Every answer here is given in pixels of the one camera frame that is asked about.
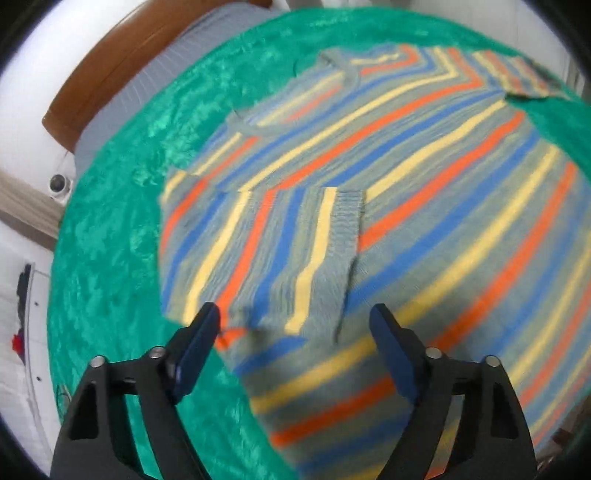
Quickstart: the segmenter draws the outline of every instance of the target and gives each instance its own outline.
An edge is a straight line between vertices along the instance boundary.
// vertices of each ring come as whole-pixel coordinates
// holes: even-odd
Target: green velvet cloth
[[[80,179],[61,226],[52,270],[48,338],[55,386],[76,389],[87,362],[142,355],[178,328],[160,314],[157,197],[171,166],[185,167],[233,110],[279,91],[333,46],[383,42],[516,54],[449,21],[393,9],[311,9],[226,42],[185,71],[130,120]],[[541,133],[591,173],[591,109],[580,100],[512,100]],[[138,451],[159,476],[136,401]],[[214,479],[292,479],[249,411],[238,380],[213,352],[179,412]]]

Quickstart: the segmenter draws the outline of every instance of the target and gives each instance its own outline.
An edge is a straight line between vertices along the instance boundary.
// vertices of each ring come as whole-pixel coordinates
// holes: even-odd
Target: striped sweater
[[[536,448],[589,386],[591,189],[507,94],[561,92],[491,51],[329,50],[170,173],[162,310],[217,303],[216,347],[302,478],[375,478],[406,424],[375,303],[453,357],[498,355]]]

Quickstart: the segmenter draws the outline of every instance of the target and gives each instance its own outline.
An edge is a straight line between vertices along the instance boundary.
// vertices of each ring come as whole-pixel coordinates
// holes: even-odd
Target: blue stripe
[[[505,68],[507,70],[509,70],[509,73],[511,75],[513,75],[513,77],[516,77],[519,82],[524,85],[525,82],[530,84],[530,90],[532,89],[532,83],[531,80],[529,78],[524,77],[519,70],[517,70],[517,67],[515,67],[511,62],[508,61],[507,57],[501,53],[495,53],[497,58],[499,59],[499,61],[505,66]]]
[[[201,234],[205,230],[206,225],[215,215],[217,210],[223,204],[225,197],[227,196],[226,193],[219,192],[216,197],[211,201],[209,207],[199,220],[198,224],[185,236],[183,242],[179,246],[179,248],[174,253],[174,257],[172,262],[170,262],[170,268],[168,269],[168,274],[166,275],[166,281],[164,282],[164,288],[162,289],[162,295],[160,299],[161,310],[163,314],[166,314],[168,310],[168,303],[170,302],[170,296],[173,292],[174,282],[176,280],[176,276],[178,273],[178,268],[180,264],[183,262],[184,257],[191,251],[193,245],[197,243],[197,240],[201,237]]]
[[[440,111],[438,111],[435,115],[426,120],[419,122],[413,125],[411,128],[405,130],[404,132],[396,135],[394,138],[391,138],[387,142],[383,143],[379,147],[375,148],[371,152],[369,152],[366,156],[361,158],[355,164],[351,165],[349,168],[343,170],[339,173],[336,177],[332,178],[329,183],[330,185],[337,185],[340,186],[346,181],[350,180],[355,175],[361,173],[366,168],[369,168],[372,163],[374,163],[377,159],[383,157],[387,154],[390,150],[394,147],[400,145],[402,142],[408,140],[409,138],[418,135],[422,131],[426,130],[427,128],[432,127],[433,125],[439,123],[443,119],[447,118],[453,113],[456,113],[463,108],[473,105],[474,103],[480,102],[486,98],[490,98],[493,95],[498,95],[499,92],[496,90],[490,90],[485,93],[481,93],[476,96],[471,96],[461,102],[455,103],[454,105],[448,106]]]
[[[349,455],[359,455],[364,450],[370,449],[386,440],[400,437],[407,423],[407,414],[385,420],[367,430],[362,436],[337,443],[330,449],[317,453],[306,463],[296,465],[295,469],[300,475],[307,475],[331,463],[336,463]]]
[[[587,350],[591,348],[591,322],[589,320],[588,312],[587,321],[583,321],[583,324],[579,327],[574,342],[569,346],[567,355],[562,359],[562,362],[554,371],[551,380],[546,383],[544,389],[538,392],[532,403],[525,409],[525,418],[529,425],[534,424],[543,414],[546,407],[554,401],[558,392],[563,388],[566,379],[568,379],[569,375],[575,370]],[[590,385],[588,384],[579,390],[579,399],[588,392],[589,387]],[[522,388],[519,388],[519,385],[515,385],[517,391],[522,390]],[[562,418],[564,418],[568,412],[569,410],[567,409],[563,413]]]
[[[300,209],[302,200],[304,199],[304,189],[294,189],[290,204],[287,207],[285,214],[285,222],[283,223],[283,230],[277,242],[277,247],[274,253],[269,252],[273,256],[273,263],[267,272],[267,275],[256,289],[256,293],[252,302],[252,312],[250,316],[250,326],[256,327],[262,318],[267,314],[269,309],[269,297],[271,294],[271,287],[273,282],[287,265],[290,256],[291,243],[296,234],[296,219]]]
[[[367,58],[373,58],[379,54],[384,54],[384,53],[388,53],[391,54],[393,51],[398,52],[398,46],[390,44],[390,45],[384,45],[384,46],[380,46],[379,48],[373,48],[371,50],[371,52],[375,52],[373,54],[372,57],[360,57],[359,54],[357,52],[352,52],[352,55],[350,57],[345,57],[347,59],[347,61],[351,62],[354,59],[359,59],[359,58],[363,58],[363,59],[367,59]],[[404,58],[398,58],[395,61],[389,61],[386,63],[382,63],[381,65],[389,65],[391,63],[396,63],[399,61],[404,61]],[[319,82],[321,81],[323,78],[328,77],[329,75],[333,74],[334,72],[336,72],[336,68],[334,65],[328,65],[328,66],[324,66],[321,67],[318,70],[315,70],[314,67],[312,67],[312,71],[306,71],[303,70],[301,73],[303,73],[303,75],[299,76],[296,72],[295,72],[295,68],[296,66],[294,66],[294,78],[299,78],[301,80],[305,80],[306,82]],[[264,111],[256,111],[254,114],[252,114],[251,117],[247,117],[247,121],[248,122],[257,122],[260,119],[262,119],[263,117],[267,116],[269,113],[271,113],[276,107],[280,106],[282,103],[290,100],[290,95],[293,93],[292,90],[282,90],[280,91],[277,95],[275,95],[275,97],[273,99],[270,100],[266,100],[268,103],[265,105],[265,110]]]
[[[470,53],[466,53],[466,54],[462,54],[462,57],[464,58],[464,60],[466,61],[466,63],[472,67],[472,69],[476,70],[478,76],[485,80],[487,85],[490,86],[496,86],[498,88],[501,88],[501,85],[499,84],[499,80],[497,80],[496,77],[493,77],[491,75],[491,73],[482,66],[482,64],[476,60],[474,58],[473,55],[471,55]]]
[[[529,299],[521,306],[515,317],[511,320],[503,334],[494,342],[489,342],[487,351],[484,355],[498,355],[502,356],[503,351],[511,342],[519,337],[521,332],[530,324],[534,313],[537,312],[540,304],[547,297],[547,293],[553,286],[554,280],[558,276],[560,270],[565,266],[564,258],[570,253],[574,242],[577,238],[581,220],[588,205],[589,197],[583,196],[576,206],[572,220],[569,222],[569,227],[566,229],[564,235],[560,238],[552,255],[548,261],[548,266],[544,272],[538,277],[538,281],[533,288],[533,293]]]
[[[267,350],[243,360],[240,364],[238,364],[238,366],[236,366],[236,368],[234,368],[234,373],[239,377],[248,375],[259,368],[266,367],[277,358],[297,350],[305,343],[306,339],[303,337],[283,337],[281,340],[271,345],[271,347],[269,347]]]
[[[539,139],[540,136],[538,133],[535,131],[532,132],[519,148],[484,179],[483,182],[474,188],[471,194],[449,212],[427,235],[419,239],[405,252],[397,255],[396,259],[381,272],[373,275],[366,282],[360,283],[351,290],[349,295],[347,295],[345,314],[350,313],[360,304],[369,300],[371,295],[404,275],[443,239],[450,235],[509,176],[527,153],[536,145]]]
[[[202,157],[205,153],[208,153],[213,148],[215,143],[222,137],[222,135],[225,135],[227,131],[228,131],[228,126],[226,124],[223,124],[221,127],[219,127],[213,133],[213,135],[211,137],[209,137],[209,139],[203,144],[203,146],[199,150],[199,153],[195,156],[195,159],[191,162],[191,165],[195,161],[197,161],[200,157]]]
[[[411,75],[427,73],[427,72],[430,72],[431,70],[433,70],[435,68],[435,62],[433,61],[433,59],[429,55],[427,55],[427,53],[424,51],[424,49],[420,48],[419,50],[420,50],[420,54],[427,60],[427,64],[425,66],[420,67],[420,68],[416,68],[416,69],[404,70],[401,73],[395,73],[392,75],[381,76],[381,77],[378,77],[375,80],[372,80],[371,82],[368,82],[367,84],[357,88],[356,90],[354,90],[350,94],[343,97],[340,101],[335,102],[330,108],[326,109],[323,113],[321,113],[317,117],[313,118],[311,121],[303,124],[300,127],[294,128],[290,132],[280,136],[276,140],[273,140],[272,142],[267,144],[264,148],[262,148],[261,150],[259,150],[258,152],[256,152],[252,156],[250,156],[250,158],[245,160],[238,168],[234,169],[225,179],[223,179],[219,183],[219,187],[224,188],[225,186],[227,186],[227,184],[229,182],[231,182],[232,180],[236,179],[237,177],[243,175],[243,173],[246,172],[247,169],[252,166],[258,168],[256,163],[262,157],[264,157],[265,155],[270,153],[275,147],[278,147],[279,145],[296,137],[300,133],[310,129],[311,127],[315,126],[316,124],[320,123],[321,121],[324,121],[325,119],[327,119],[331,115],[334,115],[338,110],[342,109],[344,106],[346,106],[347,104],[349,104],[350,102],[355,100],[357,97],[360,97],[361,95],[365,94],[367,91],[371,90],[372,88],[374,88],[378,85],[381,85],[382,83],[390,82],[396,78],[402,78],[402,77],[407,77],[407,76],[411,76]]]

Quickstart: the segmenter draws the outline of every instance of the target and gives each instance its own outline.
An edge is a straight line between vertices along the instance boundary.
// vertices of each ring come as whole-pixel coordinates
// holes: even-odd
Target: orange stripe
[[[425,480],[431,480],[431,478],[434,478],[438,475],[445,473],[446,468],[447,468],[447,465],[443,465],[443,466],[437,465],[435,468],[429,469],[429,471],[427,472],[427,475],[425,476]]]
[[[583,297],[579,301],[579,305],[573,314],[568,327],[560,337],[560,340],[552,350],[550,357],[546,360],[544,366],[538,371],[538,374],[533,379],[532,383],[519,395],[520,403],[525,407],[550,381],[555,369],[558,367],[560,361],[569,350],[569,346],[579,330],[579,326],[583,323],[586,313],[591,307],[591,280],[587,283],[587,288],[583,293]]]
[[[413,63],[415,63],[418,60],[417,53],[415,52],[414,49],[410,48],[408,45],[401,45],[400,49],[403,50],[404,53],[409,55],[408,59],[403,60],[403,61],[398,61],[395,63],[388,63],[385,65],[379,65],[378,67],[381,68],[382,70],[391,70],[391,69],[396,69],[399,67],[405,67],[408,65],[412,65]],[[372,73],[375,68],[376,67],[366,67],[361,70],[360,74],[367,75],[368,73]],[[308,112],[310,112],[311,110],[316,108],[318,105],[320,105],[326,99],[332,97],[340,89],[341,89],[341,87],[338,86],[338,87],[334,87],[333,89],[328,90],[327,92],[324,92],[322,95],[320,95],[314,101],[310,102],[308,105],[304,105],[301,109],[299,109],[295,113],[293,113],[293,115],[291,115],[286,121],[289,122],[289,121],[297,120],[299,117],[307,114]]]
[[[297,120],[299,117],[307,114],[317,106],[319,106],[322,102],[324,102],[327,98],[332,97],[336,92],[340,90],[339,87],[334,87],[333,89],[324,92],[322,95],[319,95],[314,101],[310,102],[308,105],[304,105],[299,110],[295,111],[287,120],[286,122],[291,122],[293,120]]]
[[[237,148],[226,160],[220,163],[209,174],[205,175],[197,184],[191,189],[188,195],[180,202],[173,210],[168,221],[166,222],[162,235],[160,236],[160,255],[166,250],[166,245],[173,233],[174,227],[178,224],[180,219],[191,208],[193,203],[201,196],[207,183],[218,174],[220,174],[226,167],[230,166],[238,157],[247,152],[252,146],[259,141],[258,137],[251,137],[246,140],[239,148]]]
[[[383,72],[384,70],[393,70],[400,67],[407,67],[418,60],[417,50],[410,45],[400,45],[402,50],[408,58],[406,60],[395,61],[394,63],[385,63],[382,65],[374,65],[373,67],[364,67],[361,69],[361,75],[369,75],[373,72]]]
[[[384,377],[369,388],[358,392],[319,414],[306,418],[280,432],[271,433],[269,441],[275,448],[286,447],[290,443],[312,435],[319,430],[324,430],[335,423],[351,418],[358,412],[375,405],[383,398],[393,394],[394,383],[390,377]]]
[[[239,338],[242,338],[248,333],[248,329],[240,328],[229,328],[225,332],[220,333],[215,342],[216,350],[223,352],[228,350],[230,346]]]
[[[518,59],[521,63],[521,66],[525,69],[527,74],[530,76],[530,81],[532,85],[537,85],[541,90],[545,90],[545,94],[550,94],[550,89],[548,88],[548,84],[534,71],[533,68],[530,67],[530,64],[527,63],[524,59],[519,57]]]
[[[573,407],[571,402],[573,401],[573,397],[578,392],[579,388],[583,386],[583,384],[589,379],[591,375],[591,369],[587,370],[587,373],[581,375],[581,377],[573,384],[571,387],[567,398],[560,404],[560,407],[556,409],[556,411],[552,414],[548,422],[542,430],[538,432],[538,434],[533,438],[532,443],[534,447],[538,446],[538,444],[542,441],[542,439],[546,436],[546,434],[550,431],[550,429],[554,426],[556,421],[562,416],[564,411],[567,407]]]
[[[517,112],[511,120],[497,127],[497,129],[486,137],[474,150],[468,152],[463,157],[458,158],[406,202],[371,225],[359,236],[359,251],[364,251],[371,247],[384,235],[420,210],[460,173],[476,160],[492,151],[507,135],[518,128],[524,117],[525,114],[523,112]]]
[[[238,289],[242,285],[242,282],[250,269],[252,259],[256,254],[256,248],[261,239],[267,219],[269,218],[271,208],[273,207],[275,195],[275,190],[265,192],[261,205],[256,213],[254,223],[252,224],[251,233],[249,234],[242,250],[240,260],[238,261],[230,280],[228,280],[226,288],[224,288],[223,292],[216,300],[216,304],[220,309],[220,330],[222,331],[228,324],[228,308],[238,292]]]
[[[503,270],[498,273],[486,290],[433,342],[433,345],[441,350],[453,348],[506,296],[507,292],[527,268],[544,238],[546,238],[576,175],[577,169],[574,164],[572,162],[567,163],[554,193],[548,199],[544,210],[531,228],[528,236],[521,242],[519,249],[507,261]]]
[[[452,49],[450,49],[450,53],[452,54],[454,60],[456,60],[456,62],[461,66],[462,70],[464,70],[464,72],[471,78],[470,82],[462,83],[460,85],[454,85],[451,87],[446,87],[446,88],[439,90],[437,92],[430,93],[428,95],[425,95],[422,98],[419,98],[417,100],[414,100],[413,102],[406,104],[403,107],[400,107],[399,109],[397,109],[393,112],[390,112],[390,113],[384,115],[381,118],[378,118],[377,120],[373,121],[369,125],[366,125],[365,127],[363,127],[361,130],[358,130],[354,134],[345,138],[342,142],[336,144],[333,148],[326,151],[325,153],[323,153],[319,157],[316,157],[312,162],[308,163],[307,165],[305,165],[301,169],[297,170],[296,172],[291,174],[286,179],[282,180],[276,186],[276,188],[289,189],[289,188],[294,187],[297,183],[301,182],[308,175],[314,173],[316,170],[318,170],[323,165],[326,165],[327,163],[331,162],[332,160],[337,158],[339,155],[343,154],[344,152],[346,152],[347,150],[349,150],[350,148],[355,146],[357,143],[359,143],[361,140],[363,140],[367,136],[371,135],[372,133],[379,130],[380,128],[387,126],[388,124],[390,124],[396,120],[399,120],[403,116],[413,113],[415,110],[417,110],[418,108],[420,108],[422,106],[425,106],[431,102],[434,102],[435,100],[439,100],[440,98],[443,98],[447,95],[451,95],[452,93],[457,93],[457,92],[461,92],[464,90],[469,90],[469,89],[473,89],[473,88],[477,88],[477,87],[481,86],[482,81],[480,80],[479,77],[477,77],[475,72],[472,69],[470,69],[470,67],[463,61],[463,59],[461,58],[459,53],[457,51],[452,50]]]
[[[499,57],[497,57],[495,53],[493,53],[490,50],[487,50],[486,52],[484,52],[484,55],[486,57],[488,57],[488,59],[492,62],[492,64],[496,67],[496,69],[499,70],[501,75],[505,75],[505,77],[507,77],[509,79],[509,82],[511,82],[513,84],[513,87],[515,88],[516,92],[523,91],[523,87],[521,86],[521,82],[519,81],[519,77],[516,77],[515,75],[513,75],[507,69],[507,67],[503,64],[503,62],[500,61]]]

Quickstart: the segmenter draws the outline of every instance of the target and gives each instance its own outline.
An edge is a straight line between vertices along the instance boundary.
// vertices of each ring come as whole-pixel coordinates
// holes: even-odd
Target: brown wooden edge
[[[191,22],[226,3],[230,0],[147,0],[139,5],[78,64],[43,117],[45,129],[73,152],[86,125],[128,81]],[[271,0],[249,3],[268,8]]]
[[[3,210],[0,210],[0,222],[15,232],[20,233],[23,237],[35,242],[37,245],[41,245],[52,252],[56,249],[57,240],[55,238],[37,230],[35,227],[26,224]]]

